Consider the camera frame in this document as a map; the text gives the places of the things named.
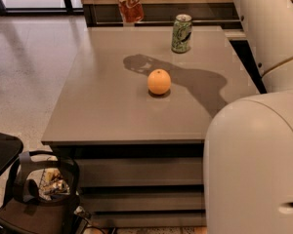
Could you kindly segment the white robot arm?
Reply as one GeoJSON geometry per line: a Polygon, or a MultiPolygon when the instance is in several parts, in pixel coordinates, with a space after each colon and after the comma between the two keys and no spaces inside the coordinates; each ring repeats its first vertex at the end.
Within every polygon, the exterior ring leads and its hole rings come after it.
{"type": "Polygon", "coordinates": [[[228,104],[209,125],[207,234],[293,234],[293,3],[233,3],[267,91],[228,104]]]}

